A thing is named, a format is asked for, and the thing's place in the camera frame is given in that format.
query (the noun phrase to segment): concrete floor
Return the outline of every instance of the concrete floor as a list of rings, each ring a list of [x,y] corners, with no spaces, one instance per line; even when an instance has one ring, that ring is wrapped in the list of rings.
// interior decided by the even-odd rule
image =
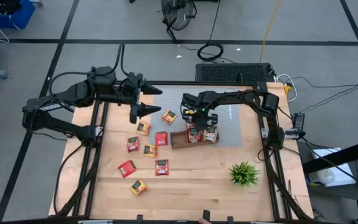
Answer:
[[[26,29],[3,30],[15,43],[0,44],[0,69],[9,73],[8,79],[0,80],[0,201],[25,135],[21,109],[27,99],[38,97],[65,21],[76,1],[43,0],[44,6],[36,6]],[[346,3],[358,26],[358,1]],[[275,1],[271,0],[223,0],[212,39],[262,40],[274,6]],[[176,32],[177,38],[207,40],[216,7],[211,2],[198,2],[199,14],[188,27]],[[160,0],[137,0],[134,4],[128,0],[79,0],[66,38],[139,40],[126,46],[125,69],[143,73],[148,80],[194,80],[195,65],[202,63],[196,52],[174,44],[158,44],[159,40],[169,39],[159,10]],[[28,39],[43,43],[17,43],[30,41]],[[40,39],[55,41],[46,43]],[[142,40],[157,41],[142,44]],[[265,47],[263,61],[270,62],[278,74],[304,76],[315,85],[358,83],[358,44],[354,44],[358,40],[340,0],[283,1],[268,40],[304,44]],[[310,44],[317,41],[321,44]],[[330,46],[327,41],[350,42],[353,46]],[[258,62],[260,45],[232,43],[224,46],[224,57],[238,63]],[[186,45],[201,46],[191,42]],[[117,48],[116,44],[64,44],[56,68],[51,72],[88,71],[93,65],[112,65]],[[120,71],[118,78],[123,78]],[[54,89],[62,91],[80,80],[83,77],[63,77]],[[299,94],[290,104],[292,113],[342,90],[315,89],[300,79],[294,82]],[[67,121],[72,118],[71,114],[61,111],[54,115]],[[318,144],[342,148],[357,144],[358,90],[307,112],[305,131],[306,137]],[[47,137],[32,137],[4,221],[47,216],[64,146],[64,142]],[[353,200],[311,193],[311,201],[330,222],[350,223],[358,217]]]

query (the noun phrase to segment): blue bin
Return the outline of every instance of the blue bin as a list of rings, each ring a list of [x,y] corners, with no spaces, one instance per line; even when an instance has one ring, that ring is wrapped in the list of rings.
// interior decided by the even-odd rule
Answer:
[[[9,15],[0,15],[0,28],[17,29],[15,24],[18,28],[25,29],[35,11],[35,6],[29,0],[21,0],[21,5],[22,9],[11,15],[11,19]]]

